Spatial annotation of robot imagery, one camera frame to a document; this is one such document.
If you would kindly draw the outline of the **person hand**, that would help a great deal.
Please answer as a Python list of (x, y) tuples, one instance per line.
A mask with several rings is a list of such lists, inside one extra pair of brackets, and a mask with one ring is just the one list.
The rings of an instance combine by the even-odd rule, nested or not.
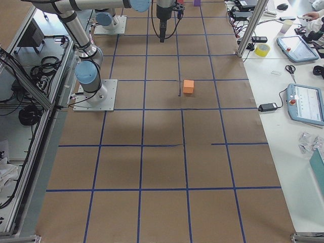
[(319, 13), (318, 12), (309, 12), (309, 13), (302, 15), (302, 17), (303, 17), (303, 19), (305, 19), (307, 21), (312, 21), (312, 20), (316, 20), (319, 18)]

